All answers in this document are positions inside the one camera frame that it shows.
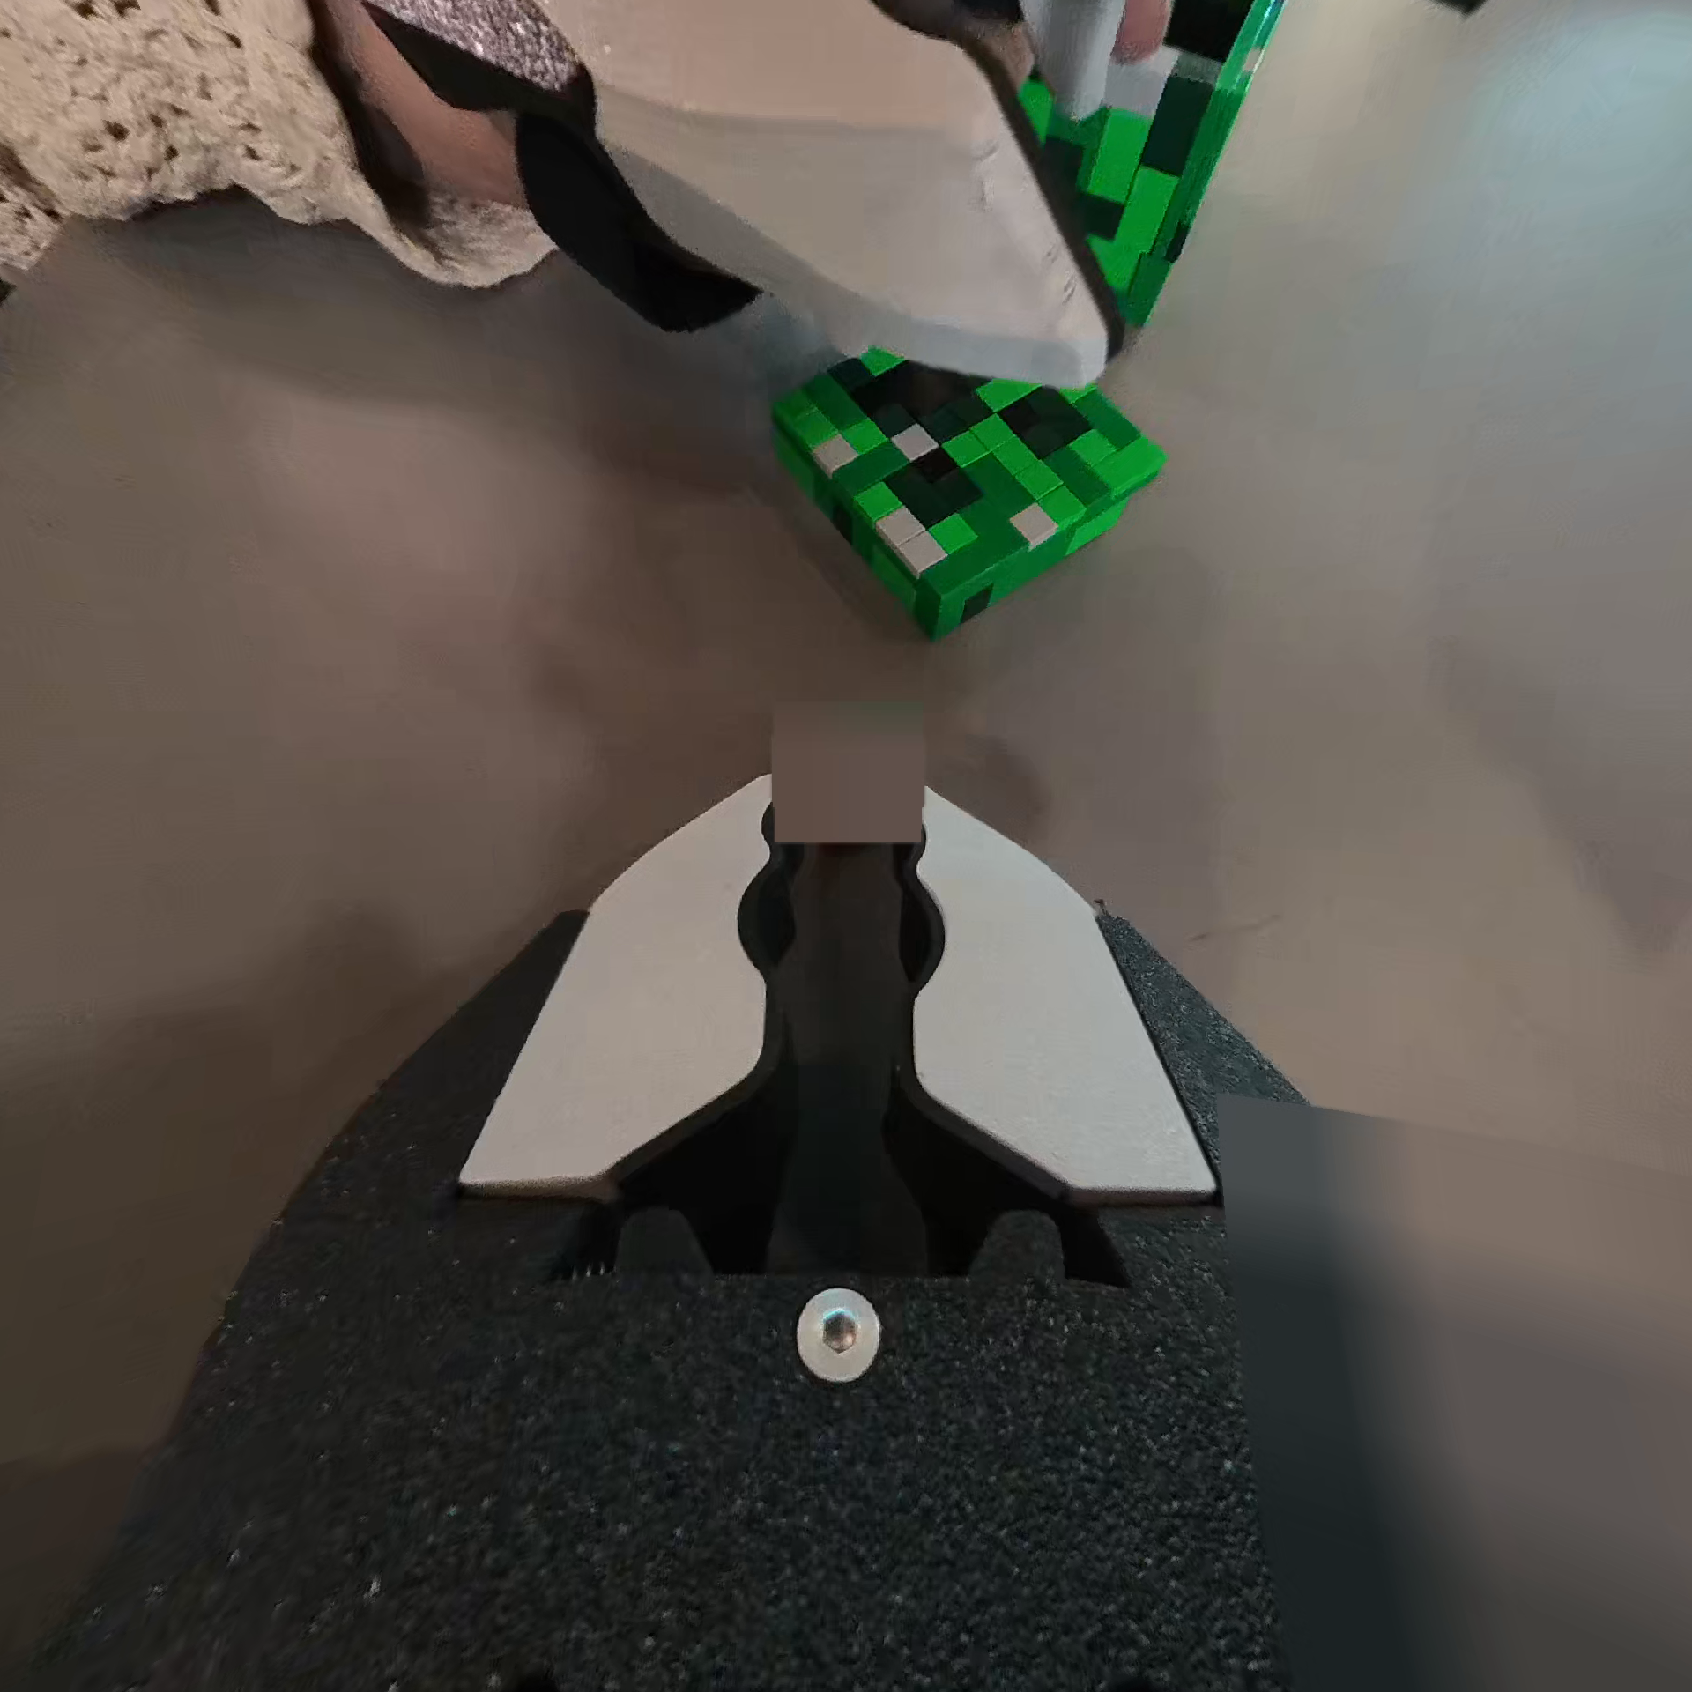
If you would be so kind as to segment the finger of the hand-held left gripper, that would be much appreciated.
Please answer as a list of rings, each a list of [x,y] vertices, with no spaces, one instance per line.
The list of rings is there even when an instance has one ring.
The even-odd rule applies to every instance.
[[[596,139],[682,247],[870,349],[1093,383],[1126,321],[1017,84],[869,2],[558,2]]]
[[[1168,2],[1022,2],[1022,15],[1065,117],[1155,114],[1170,78]]]

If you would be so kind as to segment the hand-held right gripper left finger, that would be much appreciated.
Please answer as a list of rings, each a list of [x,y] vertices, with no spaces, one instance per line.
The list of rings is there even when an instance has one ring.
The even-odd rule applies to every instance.
[[[772,777],[650,846],[590,904],[457,1184],[603,1194],[617,1169],[745,1081],[768,987],[740,931],[769,865]]]

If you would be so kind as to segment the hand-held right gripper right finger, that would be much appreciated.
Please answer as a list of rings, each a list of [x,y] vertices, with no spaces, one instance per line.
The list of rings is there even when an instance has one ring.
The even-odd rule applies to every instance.
[[[935,790],[917,879],[938,963],[917,989],[917,1081],[1078,1201],[1210,1201],[1217,1179],[1093,906]]]

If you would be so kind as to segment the green lego creeper head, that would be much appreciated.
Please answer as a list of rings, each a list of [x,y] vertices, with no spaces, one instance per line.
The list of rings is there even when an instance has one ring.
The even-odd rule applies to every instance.
[[[799,492],[930,642],[1109,535],[1166,465],[1098,387],[880,349],[782,394],[772,430]]]

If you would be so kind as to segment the person's left forearm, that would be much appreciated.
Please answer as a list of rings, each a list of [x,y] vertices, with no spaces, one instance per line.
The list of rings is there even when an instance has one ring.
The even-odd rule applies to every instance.
[[[493,287],[551,255],[525,207],[433,194],[394,162],[313,3],[5,2],[5,279],[72,221],[226,196],[348,225],[450,285]]]

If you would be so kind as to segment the person's left hand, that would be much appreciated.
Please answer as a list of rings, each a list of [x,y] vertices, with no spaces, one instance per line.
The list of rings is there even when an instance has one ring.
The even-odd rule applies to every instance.
[[[512,113],[439,99],[359,2],[314,2],[314,22],[352,94],[379,113],[394,162],[445,197],[525,207]]]

